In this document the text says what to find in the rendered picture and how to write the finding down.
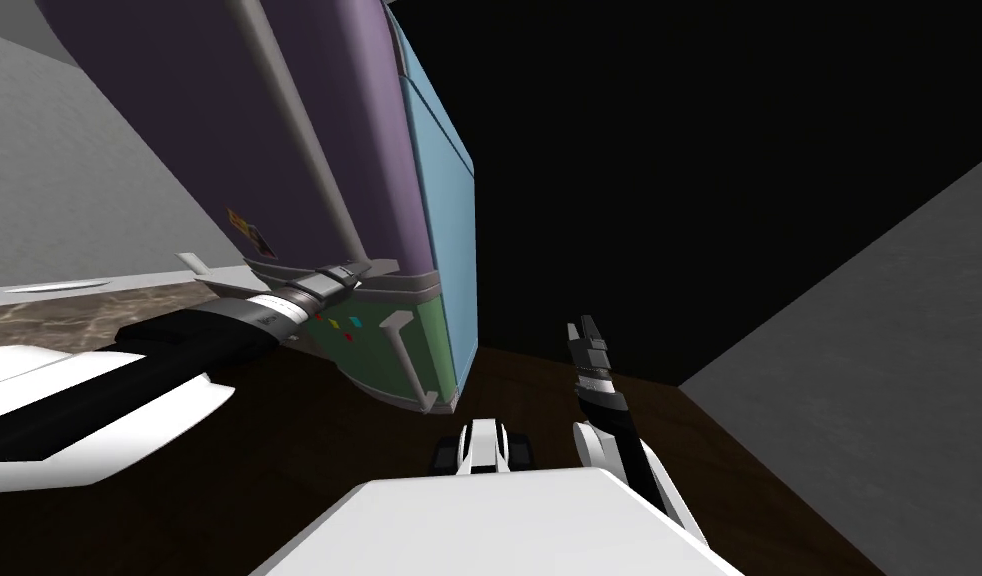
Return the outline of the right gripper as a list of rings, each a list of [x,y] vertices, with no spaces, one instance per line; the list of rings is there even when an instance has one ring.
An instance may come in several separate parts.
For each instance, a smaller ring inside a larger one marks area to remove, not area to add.
[[[611,380],[611,365],[606,342],[590,315],[581,316],[583,338],[574,323],[568,323],[567,336],[570,354],[582,377]]]

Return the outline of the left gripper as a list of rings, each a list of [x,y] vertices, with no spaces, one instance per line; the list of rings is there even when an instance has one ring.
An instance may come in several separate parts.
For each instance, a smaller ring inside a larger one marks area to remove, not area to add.
[[[311,275],[287,282],[289,287],[310,295],[321,305],[335,305],[346,300],[360,284],[360,279],[399,272],[395,259],[354,261],[325,266]]]

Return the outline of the long grey door handle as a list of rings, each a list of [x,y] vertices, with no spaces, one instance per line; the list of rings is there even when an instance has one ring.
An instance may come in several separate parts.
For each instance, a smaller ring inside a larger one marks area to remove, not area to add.
[[[255,67],[293,137],[341,244],[353,261],[369,264],[361,238],[337,186],[312,122],[260,0],[223,0]]]

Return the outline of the blue fridge cabinet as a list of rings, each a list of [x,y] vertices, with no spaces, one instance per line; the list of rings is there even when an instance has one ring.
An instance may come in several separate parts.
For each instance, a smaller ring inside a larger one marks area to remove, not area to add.
[[[400,52],[400,84],[435,269],[440,276],[445,344],[452,362],[451,386],[432,411],[451,414],[478,349],[473,163],[390,8],[393,1],[385,0],[385,13]]]

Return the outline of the green fridge door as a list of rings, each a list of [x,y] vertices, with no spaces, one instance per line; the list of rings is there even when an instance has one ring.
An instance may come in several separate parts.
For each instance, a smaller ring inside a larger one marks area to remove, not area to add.
[[[397,310],[414,319],[401,330],[424,390],[438,398],[430,414],[452,414],[460,388],[453,365],[442,298],[424,302],[369,302],[352,298],[313,316],[305,325],[315,342],[349,380],[371,397],[420,412],[412,389],[379,324]]]

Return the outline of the purple fridge door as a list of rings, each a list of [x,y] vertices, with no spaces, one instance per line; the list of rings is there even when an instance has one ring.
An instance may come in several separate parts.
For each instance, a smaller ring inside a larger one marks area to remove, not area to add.
[[[35,0],[263,280],[351,261],[223,0]],[[385,0],[260,0],[380,289],[435,273]]]

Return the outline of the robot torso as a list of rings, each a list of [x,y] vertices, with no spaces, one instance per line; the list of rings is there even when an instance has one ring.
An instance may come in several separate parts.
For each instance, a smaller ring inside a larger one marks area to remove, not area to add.
[[[611,435],[574,438],[577,468],[358,485],[250,576],[743,576],[652,451],[661,507],[627,485]]]

